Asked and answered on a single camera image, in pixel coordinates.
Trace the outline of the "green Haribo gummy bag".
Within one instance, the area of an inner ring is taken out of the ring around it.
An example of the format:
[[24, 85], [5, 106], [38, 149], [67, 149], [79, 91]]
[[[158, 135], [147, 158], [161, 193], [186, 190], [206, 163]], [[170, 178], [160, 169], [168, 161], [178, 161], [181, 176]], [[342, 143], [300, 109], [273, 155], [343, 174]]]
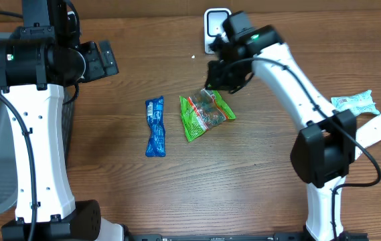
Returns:
[[201, 89], [192, 96], [180, 96], [180, 117], [188, 142], [225, 121], [236, 119], [217, 90]]

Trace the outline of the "blue snack packet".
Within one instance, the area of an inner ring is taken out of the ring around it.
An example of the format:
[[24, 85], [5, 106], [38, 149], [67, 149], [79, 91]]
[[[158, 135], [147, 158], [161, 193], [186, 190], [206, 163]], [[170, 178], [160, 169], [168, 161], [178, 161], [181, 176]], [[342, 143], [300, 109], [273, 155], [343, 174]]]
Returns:
[[151, 134], [147, 143], [147, 157], [164, 157], [165, 127], [163, 123], [164, 97], [154, 98], [145, 102], [147, 110], [147, 124]]

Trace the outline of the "teal snack packet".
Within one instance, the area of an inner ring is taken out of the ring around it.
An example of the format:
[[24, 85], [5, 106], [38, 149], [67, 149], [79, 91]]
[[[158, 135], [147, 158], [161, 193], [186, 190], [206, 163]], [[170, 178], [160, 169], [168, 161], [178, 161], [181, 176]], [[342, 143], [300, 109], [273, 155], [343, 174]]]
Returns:
[[380, 114], [373, 101], [371, 90], [353, 96], [331, 97], [331, 103], [338, 111], [350, 110], [354, 116], [363, 113]]

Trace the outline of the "white tube with gold cap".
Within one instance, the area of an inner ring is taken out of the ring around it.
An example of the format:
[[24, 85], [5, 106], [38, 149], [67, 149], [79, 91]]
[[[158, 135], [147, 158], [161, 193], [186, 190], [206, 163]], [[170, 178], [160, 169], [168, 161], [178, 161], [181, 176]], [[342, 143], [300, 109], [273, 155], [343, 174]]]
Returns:
[[381, 141], [381, 114], [357, 130], [356, 140], [363, 148], [368, 148]]

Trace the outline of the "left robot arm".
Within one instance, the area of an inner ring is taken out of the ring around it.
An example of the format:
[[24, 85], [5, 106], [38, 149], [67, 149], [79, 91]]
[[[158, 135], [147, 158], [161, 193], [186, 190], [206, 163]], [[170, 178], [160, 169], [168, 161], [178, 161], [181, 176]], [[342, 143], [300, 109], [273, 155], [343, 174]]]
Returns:
[[69, 1], [24, 1], [23, 26], [0, 41], [0, 100], [7, 106], [17, 168], [15, 218], [4, 240], [124, 241], [96, 200], [76, 201], [66, 173], [64, 93], [118, 73], [108, 42], [80, 42]]

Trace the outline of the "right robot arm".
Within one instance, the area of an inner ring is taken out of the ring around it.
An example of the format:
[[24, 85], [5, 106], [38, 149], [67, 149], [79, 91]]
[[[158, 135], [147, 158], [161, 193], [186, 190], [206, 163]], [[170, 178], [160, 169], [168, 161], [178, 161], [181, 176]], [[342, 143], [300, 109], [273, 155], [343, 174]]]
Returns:
[[243, 11], [207, 22], [210, 52], [206, 88], [231, 94], [255, 76], [275, 94], [297, 130], [291, 164], [307, 185], [307, 240], [347, 240], [341, 223], [341, 190], [356, 154], [356, 118], [338, 111], [314, 87], [277, 30], [252, 26]]

